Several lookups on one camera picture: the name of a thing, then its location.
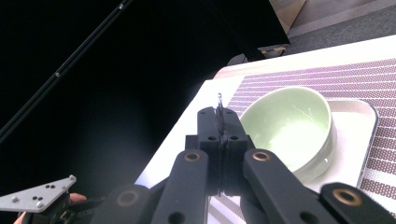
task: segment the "placemat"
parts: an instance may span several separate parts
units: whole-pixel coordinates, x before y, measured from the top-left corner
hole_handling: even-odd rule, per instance
[[[378,127],[358,188],[396,217],[396,59],[246,76],[227,107],[241,116],[267,92],[287,86],[312,88],[327,99],[362,99],[377,109]],[[232,223],[229,216],[243,221],[239,202],[212,197],[209,222]]]

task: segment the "black background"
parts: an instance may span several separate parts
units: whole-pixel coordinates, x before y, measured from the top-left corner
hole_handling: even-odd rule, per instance
[[[1,127],[119,3],[1,1]],[[215,4],[250,45],[288,42],[267,2]],[[199,1],[135,0],[0,145],[0,195],[69,175],[88,197],[133,183],[202,82],[240,53]]]

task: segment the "metal bracket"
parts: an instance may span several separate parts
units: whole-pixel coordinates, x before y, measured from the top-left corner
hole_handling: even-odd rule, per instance
[[[41,213],[76,181],[76,177],[70,175],[65,179],[2,196],[0,211]]]

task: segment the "purple dotted pattern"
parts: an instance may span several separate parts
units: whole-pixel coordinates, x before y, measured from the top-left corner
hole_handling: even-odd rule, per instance
[[[309,87],[328,99],[362,99],[378,110],[378,128],[365,167],[373,172],[365,174],[359,188],[396,204],[396,59],[248,76],[228,107],[241,116],[267,92],[287,86]]]

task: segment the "white tray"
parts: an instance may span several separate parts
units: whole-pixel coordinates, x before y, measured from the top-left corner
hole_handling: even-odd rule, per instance
[[[337,145],[329,169],[316,179],[304,183],[316,192],[325,183],[342,182],[353,187],[361,184],[378,123],[376,110],[362,100],[334,99],[328,102],[337,130]]]

